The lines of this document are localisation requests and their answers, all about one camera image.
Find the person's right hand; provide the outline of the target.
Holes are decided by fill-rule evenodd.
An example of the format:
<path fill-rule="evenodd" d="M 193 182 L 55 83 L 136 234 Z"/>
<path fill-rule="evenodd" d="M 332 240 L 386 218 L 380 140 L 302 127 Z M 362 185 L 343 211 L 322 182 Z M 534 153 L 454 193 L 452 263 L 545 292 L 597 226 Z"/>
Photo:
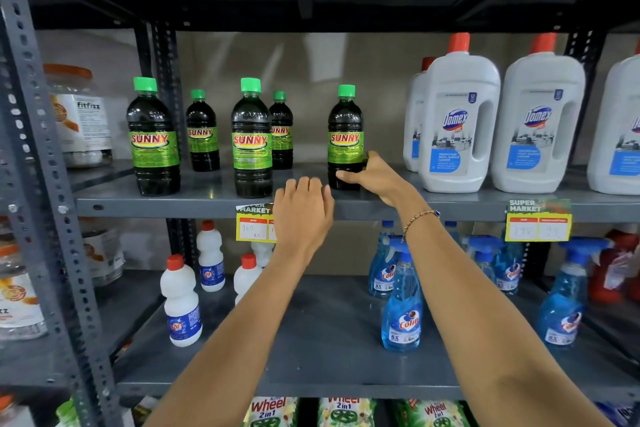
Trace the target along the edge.
<path fill-rule="evenodd" d="M 364 168 L 366 167 L 372 172 L 372 185 L 363 188 L 395 208 L 401 218 L 412 218 L 431 211 L 420 192 L 397 174 L 375 151 L 367 152 Z"/>

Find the person's left hand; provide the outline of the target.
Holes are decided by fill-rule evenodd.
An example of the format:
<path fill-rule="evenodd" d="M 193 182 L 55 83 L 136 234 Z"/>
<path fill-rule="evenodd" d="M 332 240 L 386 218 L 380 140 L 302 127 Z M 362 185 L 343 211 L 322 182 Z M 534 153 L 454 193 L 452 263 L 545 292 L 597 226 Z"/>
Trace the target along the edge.
<path fill-rule="evenodd" d="M 308 266 L 333 224 L 334 206 L 275 206 L 276 250 Z"/>

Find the dark cleaner bottle green cap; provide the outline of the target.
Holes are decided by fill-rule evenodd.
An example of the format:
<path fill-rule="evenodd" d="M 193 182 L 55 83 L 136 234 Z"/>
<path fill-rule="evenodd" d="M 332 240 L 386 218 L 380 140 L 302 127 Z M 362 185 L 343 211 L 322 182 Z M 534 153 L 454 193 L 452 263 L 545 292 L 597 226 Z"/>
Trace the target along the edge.
<path fill-rule="evenodd" d="M 337 171 L 360 172 L 364 168 L 364 120 L 356 105 L 356 87 L 340 84 L 338 103 L 328 118 L 327 170 L 331 188 L 359 191 L 357 183 L 347 183 L 337 178 Z"/>
<path fill-rule="evenodd" d="M 218 171 L 220 150 L 216 114 L 206 102 L 205 91 L 192 89 L 192 104 L 186 111 L 189 156 L 196 172 Z"/>
<path fill-rule="evenodd" d="M 269 108 L 271 114 L 271 144 L 273 170 L 287 170 L 293 164 L 292 125 L 293 115 L 287 106 L 285 91 L 274 91 L 273 105 Z"/>
<path fill-rule="evenodd" d="M 177 133 L 168 108 L 159 99 L 154 78 L 133 78 L 136 97 L 126 121 L 134 176 L 141 196 L 168 196 L 180 190 Z"/>
<path fill-rule="evenodd" d="M 241 92 L 230 124 L 236 193 L 239 197 L 268 197 L 273 192 L 271 114 L 261 100 L 258 78 L 243 77 Z"/>

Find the person's left forearm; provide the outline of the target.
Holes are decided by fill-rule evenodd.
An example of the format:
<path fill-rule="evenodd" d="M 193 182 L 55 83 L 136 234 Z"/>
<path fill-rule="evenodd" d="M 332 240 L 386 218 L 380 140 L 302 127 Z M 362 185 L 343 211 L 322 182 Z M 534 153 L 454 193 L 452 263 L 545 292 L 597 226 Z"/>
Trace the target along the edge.
<path fill-rule="evenodd" d="M 318 247 L 276 245 L 260 277 L 172 383 L 144 427 L 240 427 L 292 294 Z"/>

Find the person's right forearm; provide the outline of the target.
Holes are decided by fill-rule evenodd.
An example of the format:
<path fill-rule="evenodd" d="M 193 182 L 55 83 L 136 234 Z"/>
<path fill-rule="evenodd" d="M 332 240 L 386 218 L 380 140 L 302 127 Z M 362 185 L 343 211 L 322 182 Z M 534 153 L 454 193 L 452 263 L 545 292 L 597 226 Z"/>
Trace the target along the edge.
<path fill-rule="evenodd" d="M 433 211 L 401 220 L 428 307 L 481 427 L 611 427 Z"/>

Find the yellow price tag green header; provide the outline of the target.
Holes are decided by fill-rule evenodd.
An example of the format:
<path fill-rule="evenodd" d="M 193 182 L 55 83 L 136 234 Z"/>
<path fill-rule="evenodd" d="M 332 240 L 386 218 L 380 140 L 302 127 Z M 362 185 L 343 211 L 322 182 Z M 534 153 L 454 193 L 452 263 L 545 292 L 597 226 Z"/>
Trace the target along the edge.
<path fill-rule="evenodd" d="M 276 243 L 273 203 L 236 206 L 236 241 Z"/>
<path fill-rule="evenodd" d="M 511 243 L 562 243 L 570 239 L 573 224 L 570 199 L 510 199 L 504 240 Z"/>

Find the small white bottle red cap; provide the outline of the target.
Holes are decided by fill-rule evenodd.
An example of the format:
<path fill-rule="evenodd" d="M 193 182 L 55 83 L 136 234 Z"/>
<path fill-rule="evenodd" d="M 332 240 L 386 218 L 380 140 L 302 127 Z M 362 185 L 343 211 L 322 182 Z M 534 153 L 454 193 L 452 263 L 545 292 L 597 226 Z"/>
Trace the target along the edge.
<path fill-rule="evenodd" d="M 168 257 L 160 288 L 165 298 L 164 312 L 170 341 L 179 348 L 194 344 L 203 331 L 195 287 L 195 272 L 185 264 L 184 257 L 181 254 Z"/>
<path fill-rule="evenodd" d="M 251 248 L 257 260 L 257 265 L 261 269 L 264 269 L 271 260 L 274 247 L 275 244 L 273 243 L 251 242 Z"/>
<path fill-rule="evenodd" d="M 196 236 L 200 283 L 207 293 L 220 291 L 225 285 L 222 237 L 213 220 L 204 220 Z"/>
<path fill-rule="evenodd" d="M 244 253 L 241 257 L 241 266 L 234 273 L 235 304 L 242 299 L 249 288 L 255 283 L 262 272 L 262 267 L 257 264 L 254 253 Z"/>

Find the white cleaner jug red cap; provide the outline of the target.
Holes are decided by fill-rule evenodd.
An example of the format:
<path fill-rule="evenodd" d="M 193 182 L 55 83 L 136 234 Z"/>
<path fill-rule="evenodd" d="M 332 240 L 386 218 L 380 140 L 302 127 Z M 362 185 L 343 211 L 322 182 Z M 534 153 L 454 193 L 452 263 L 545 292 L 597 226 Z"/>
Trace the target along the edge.
<path fill-rule="evenodd" d="M 607 74 L 587 180 L 599 193 L 640 196 L 640 38 Z"/>
<path fill-rule="evenodd" d="M 403 134 L 403 160 L 408 171 L 418 172 L 422 111 L 426 95 L 426 74 L 436 57 L 422 59 L 421 71 L 412 76 L 406 93 Z"/>
<path fill-rule="evenodd" d="M 469 45 L 469 33 L 452 34 L 426 72 L 418 174 L 429 192 L 475 193 L 488 172 L 501 79 Z"/>
<path fill-rule="evenodd" d="M 493 185 L 503 192 L 553 193 L 564 178 L 586 75 L 555 49 L 555 33 L 535 36 L 504 76 L 490 158 Z"/>

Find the blue glass cleaner spray bottle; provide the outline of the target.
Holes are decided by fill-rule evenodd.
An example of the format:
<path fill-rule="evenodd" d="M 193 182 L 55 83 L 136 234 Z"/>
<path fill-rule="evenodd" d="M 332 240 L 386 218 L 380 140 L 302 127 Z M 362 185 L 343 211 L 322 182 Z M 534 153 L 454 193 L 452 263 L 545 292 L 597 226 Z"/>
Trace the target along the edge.
<path fill-rule="evenodd" d="M 564 262 L 541 303 L 535 327 L 549 350 L 565 350 L 575 343 L 588 300 L 587 267 L 609 245 L 609 239 L 595 237 L 572 237 L 559 243 Z"/>
<path fill-rule="evenodd" d="M 394 290 L 397 258 L 389 242 L 393 231 L 394 221 L 381 222 L 377 250 L 371 261 L 368 277 L 368 292 L 374 298 L 387 299 Z"/>
<path fill-rule="evenodd" d="M 390 237 L 396 252 L 394 290 L 383 310 L 381 340 L 388 351 L 406 354 L 420 345 L 423 297 L 408 243 L 402 236 Z"/>
<path fill-rule="evenodd" d="M 501 292 L 515 295 L 524 269 L 524 244 L 506 241 L 506 227 L 503 228 L 500 238 L 502 245 L 493 264 L 495 283 Z"/>
<path fill-rule="evenodd" d="M 497 285 L 494 261 L 496 254 L 504 246 L 504 241 L 494 236 L 470 236 L 468 248 L 473 251 L 473 261 L 481 269 L 484 275 Z"/>

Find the grey metal shelf rack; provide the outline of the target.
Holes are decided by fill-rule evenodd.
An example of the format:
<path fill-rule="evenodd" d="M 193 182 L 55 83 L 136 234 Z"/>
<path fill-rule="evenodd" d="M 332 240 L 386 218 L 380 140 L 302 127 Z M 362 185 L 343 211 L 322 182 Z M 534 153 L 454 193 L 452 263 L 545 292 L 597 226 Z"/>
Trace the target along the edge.
<path fill-rule="evenodd" d="M 494 4 L 492 0 L 75 0 L 82 4 L 82 16 L 64 16 L 62 7 L 72 3 L 35 2 L 35 24 L 41 29 L 93 28 L 98 19 L 85 16 L 88 10 L 102 12 L 103 19 L 124 16 L 123 24 L 131 26 L 145 17 L 147 22 L 162 23 L 171 40 L 178 31 L 231 31 L 254 33 L 471 33 L 524 34 L 546 30 L 571 32 L 577 38 L 577 50 L 584 54 L 588 75 L 588 90 L 595 77 L 596 59 L 604 47 L 609 27 L 605 16 L 613 17 L 613 28 L 627 21 L 622 14 L 622 0 L 580 0 L 579 2 L 508 2 Z M 183 178 L 182 190 L 172 196 L 146 198 L 137 191 L 132 174 L 119 177 L 83 178 L 74 180 L 72 197 L 79 216 L 89 218 L 160 218 L 187 219 L 233 218 L 236 205 L 244 202 L 234 193 L 230 171 L 225 177 Z M 556 199 L 569 199 L 575 222 L 578 223 L 640 223 L 640 196 L 600 194 L 589 190 L 586 173 L 581 167 L 570 167 L 569 177 L 555 192 Z M 399 360 L 391 363 L 389 377 L 372 369 L 356 370 L 356 359 L 393 359 L 374 342 L 374 314 L 368 309 L 372 300 L 364 295 L 364 279 L 312 275 L 301 282 L 301 292 L 294 295 L 291 309 L 285 314 L 282 331 L 278 333 L 274 356 L 269 360 L 267 376 L 259 385 L 259 393 L 291 393 L 302 397 L 320 397 L 328 393 L 370 394 L 379 398 L 404 396 L 461 396 L 454 382 L 451 365 L 444 360 L 442 342 L 428 336 L 426 353 L 420 353 L 418 365 L 429 371 L 401 372 Z M 640 348 L 640 325 L 622 321 L 623 312 L 640 311 L 639 306 L 614 305 L 596 307 L 596 319 L 587 319 L 612 346 L 618 355 L 628 355 L 626 346 Z M 159 312 L 134 335 L 134 347 L 124 360 L 116 361 L 116 385 L 124 396 L 158 395 L 177 377 L 193 355 L 177 353 L 176 360 L 161 366 L 161 353 L 169 346 L 160 345 Z M 578 352 L 596 353 L 588 343 Z M 574 381 L 586 387 L 593 399 L 634 401 L 640 405 L 640 373 L 631 373 L 624 362 L 612 363 L 617 357 L 578 355 L 585 366 L 576 361 L 564 361 L 567 372 L 579 374 Z"/>

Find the green white detergent packet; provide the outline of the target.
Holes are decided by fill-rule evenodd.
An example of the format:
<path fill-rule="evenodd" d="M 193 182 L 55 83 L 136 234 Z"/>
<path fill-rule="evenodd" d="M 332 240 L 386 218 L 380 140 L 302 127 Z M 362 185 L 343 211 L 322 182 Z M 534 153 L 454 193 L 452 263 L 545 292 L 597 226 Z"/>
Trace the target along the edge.
<path fill-rule="evenodd" d="M 374 427 L 373 398 L 319 398 L 317 427 Z"/>
<path fill-rule="evenodd" d="M 254 397 L 243 427 L 298 427 L 298 397 Z"/>
<path fill-rule="evenodd" d="M 396 399 L 391 405 L 398 427 L 470 427 L 458 401 Z"/>

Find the grey slotted side rack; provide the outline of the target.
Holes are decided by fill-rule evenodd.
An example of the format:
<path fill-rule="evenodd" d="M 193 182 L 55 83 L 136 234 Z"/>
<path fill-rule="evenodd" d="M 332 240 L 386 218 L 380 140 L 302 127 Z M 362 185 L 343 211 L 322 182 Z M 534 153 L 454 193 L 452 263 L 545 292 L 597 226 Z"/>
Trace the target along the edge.
<path fill-rule="evenodd" d="M 0 0 L 0 215 L 48 331 L 10 345 L 0 384 L 66 389 L 82 427 L 124 427 L 113 362 L 158 309 L 159 273 L 126 271 L 95 297 L 28 0 Z"/>

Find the red spray bottle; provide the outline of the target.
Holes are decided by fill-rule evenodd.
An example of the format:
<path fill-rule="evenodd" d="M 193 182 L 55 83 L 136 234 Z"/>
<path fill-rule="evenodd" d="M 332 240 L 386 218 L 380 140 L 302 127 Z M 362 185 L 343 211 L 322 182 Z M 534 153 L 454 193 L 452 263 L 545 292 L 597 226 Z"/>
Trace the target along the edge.
<path fill-rule="evenodd" d="M 588 298 L 594 303 L 618 304 L 624 299 L 623 287 L 640 248 L 640 228 L 637 224 L 617 224 L 604 238 L 607 247 L 593 259 L 595 267 L 589 279 Z"/>

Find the blue detergent packet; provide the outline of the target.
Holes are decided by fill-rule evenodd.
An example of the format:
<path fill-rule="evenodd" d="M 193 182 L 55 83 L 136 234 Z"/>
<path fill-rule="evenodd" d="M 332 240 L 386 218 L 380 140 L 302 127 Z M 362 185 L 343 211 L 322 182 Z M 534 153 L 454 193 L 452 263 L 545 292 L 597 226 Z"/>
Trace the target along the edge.
<path fill-rule="evenodd" d="M 616 403 L 610 401 L 594 402 L 597 409 L 603 413 L 615 427 L 629 427 L 634 415 L 634 404 Z"/>

